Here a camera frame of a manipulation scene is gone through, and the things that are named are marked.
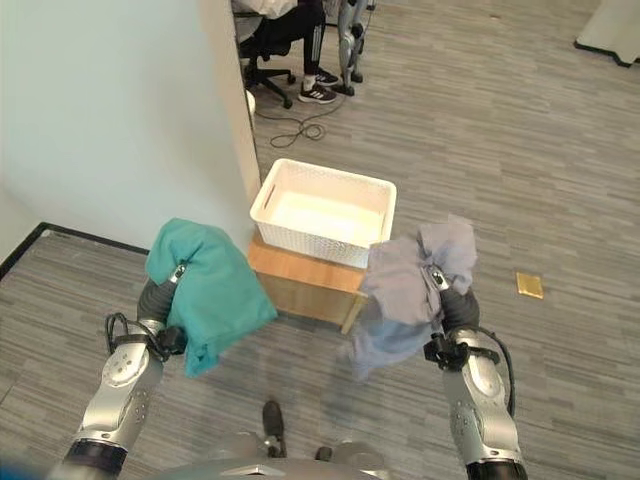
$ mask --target yellow sticky note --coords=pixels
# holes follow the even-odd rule
[[[516,272],[516,285],[520,295],[528,295],[542,300],[544,291],[542,290],[542,279],[536,275]]]

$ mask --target gray carpet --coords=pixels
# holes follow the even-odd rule
[[[256,119],[262,173],[289,157],[389,179],[394,235],[448,212],[474,222],[483,322],[511,347],[530,478],[632,479],[640,469],[640,67],[571,43],[598,2],[380,2],[365,83],[327,136],[268,145],[290,124]],[[329,30],[324,65],[336,69]],[[299,69],[300,46],[273,66]],[[295,94],[298,86],[289,87]],[[256,89],[258,110],[285,112]],[[105,360],[102,317],[132,315],[144,258],[76,238],[41,238],[0,284],[0,452],[61,458]],[[543,276],[543,301],[514,271]],[[283,404],[292,455],[366,439],[397,478],[462,479],[440,375],[418,356],[355,385],[344,339],[279,319],[197,379],[167,365],[123,478],[201,458],[223,432],[258,429]]]

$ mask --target black pants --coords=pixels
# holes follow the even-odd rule
[[[325,14],[321,0],[298,0],[298,6],[274,20],[262,21],[254,36],[266,35],[266,43],[304,39],[304,73],[316,75],[320,65]]]

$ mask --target green towel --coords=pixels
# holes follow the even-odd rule
[[[188,337],[186,375],[218,363],[218,355],[276,317],[247,260],[221,229],[174,218],[147,257],[147,273],[164,282],[179,263],[187,266],[176,289],[168,325]]]

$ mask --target gray cloth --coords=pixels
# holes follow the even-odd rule
[[[464,295],[477,259],[473,228],[460,217],[418,228],[416,237],[373,245],[360,287],[369,296],[346,352],[354,376],[398,363],[416,353],[440,330],[440,293],[427,267],[437,265]]]

